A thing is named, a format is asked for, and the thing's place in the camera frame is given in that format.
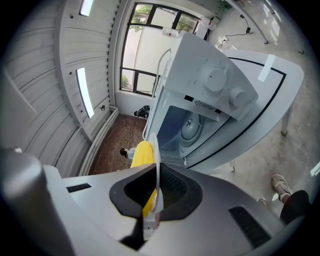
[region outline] brown tiled floor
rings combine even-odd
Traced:
[[[120,114],[106,134],[93,160],[89,175],[111,173],[130,168],[131,162],[120,155],[121,148],[131,149],[142,139],[146,120]]]

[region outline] washing machine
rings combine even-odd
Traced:
[[[181,159],[229,119],[240,121],[258,94],[222,52],[185,33],[164,60],[146,127],[157,135],[161,159]]]

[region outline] ceiling light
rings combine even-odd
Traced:
[[[85,68],[84,67],[79,68],[75,72],[76,72],[76,79],[78,80],[78,86],[80,89],[80,94],[81,94],[81,98],[84,104],[86,114],[88,115],[89,118],[91,118],[94,115],[94,110],[92,108],[90,97],[89,97]]]
[[[93,4],[94,0],[83,0],[81,9],[80,9],[80,14],[83,16],[88,17],[90,14],[91,6]]]

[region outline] sneaker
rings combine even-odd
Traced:
[[[279,195],[279,200],[282,201],[285,195],[291,196],[292,190],[289,188],[287,181],[280,174],[275,174],[271,177],[271,185]]]

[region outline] black pants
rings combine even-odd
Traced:
[[[309,196],[306,191],[299,190],[293,193],[285,202],[280,219],[287,225],[294,219],[306,215],[307,211],[311,207],[309,203]]]

